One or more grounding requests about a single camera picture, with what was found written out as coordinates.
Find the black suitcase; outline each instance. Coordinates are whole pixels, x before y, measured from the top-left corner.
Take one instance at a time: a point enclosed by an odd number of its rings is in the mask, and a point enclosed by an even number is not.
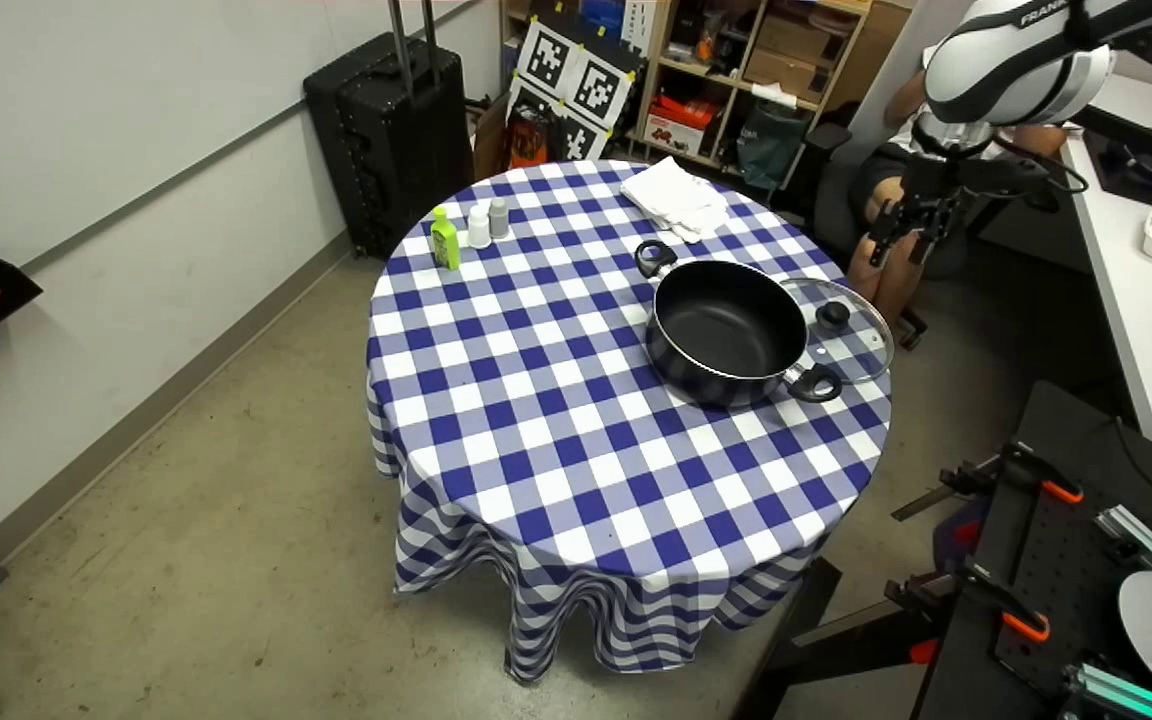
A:
[[[445,195],[467,183],[467,124],[460,56],[437,47],[425,0],[425,40],[393,33],[303,81],[303,104],[349,223],[368,258],[390,258]]]

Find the concrete floor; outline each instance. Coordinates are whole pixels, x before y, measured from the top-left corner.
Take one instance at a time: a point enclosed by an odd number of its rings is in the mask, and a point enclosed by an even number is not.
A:
[[[495,577],[393,595],[395,487],[373,469],[360,384],[373,284],[375,264],[356,262],[319,277],[11,559],[6,720],[730,716],[778,620],[643,682],[600,677],[573,627],[543,683],[520,687],[502,672]],[[997,449],[1030,391],[991,298],[928,284],[921,314],[933,333],[896,357],[881,478],[830,543],[846,570],[831,612],[928,570],[936,513],[890,513]]]

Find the round table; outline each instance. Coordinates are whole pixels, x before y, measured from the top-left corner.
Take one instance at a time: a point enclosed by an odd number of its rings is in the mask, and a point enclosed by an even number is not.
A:
[[[399,483],[395,590],[493,559],[513,584],[518,682],[552,665],[573,605],[597,612],[611,672],[679,669],[705,627],[766,615],[871,482],[891,419],[890,369],[830,405],[712,412],[675,397],[643,351],[651,284],[632,250],[662,227],[622,192],[632,171],[482,181],[445,207],[506,200],[509,235],[447,272],[421,220],[373,298],[368,412],[375,466]],[[840,281],[778,212],[725,200],[725,227],[679,258]]]

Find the blue and white checkered tablecloth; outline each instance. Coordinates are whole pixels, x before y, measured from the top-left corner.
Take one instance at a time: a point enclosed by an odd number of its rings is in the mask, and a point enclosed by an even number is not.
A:
[[[617,672],[679,669],[708,624],[766,615],[871,482],[891,419],[878,327],[806,351],[853,382],[830,405],[712,412],[672,397],[643,351],[651,284],[632,251],[662,227],[622,195],[632,171],[482,181],[447,200],[452,217],[506,200],[513,235],[445,272],[421,223],[373,298],[368,405],[375,466],[399,482],[395,590],[493,559],[518,595],[518,682],[552,665],[573,605],[597,607],[597,660]],[[725,195],[732,220],[679,258],[840,281],[778,212]]]

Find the pot handle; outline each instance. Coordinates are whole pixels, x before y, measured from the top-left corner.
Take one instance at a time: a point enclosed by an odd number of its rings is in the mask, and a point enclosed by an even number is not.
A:
[[[830,366],[806,369],[799,382],[785,382],[787,397],[810,400],[810,405],[825,405],[837,400],[846,391],[846,378]]]
[[[670,264],[679,262],[666,242],[643,242],[632,262],[641,264],[643,277],[662,277]]]

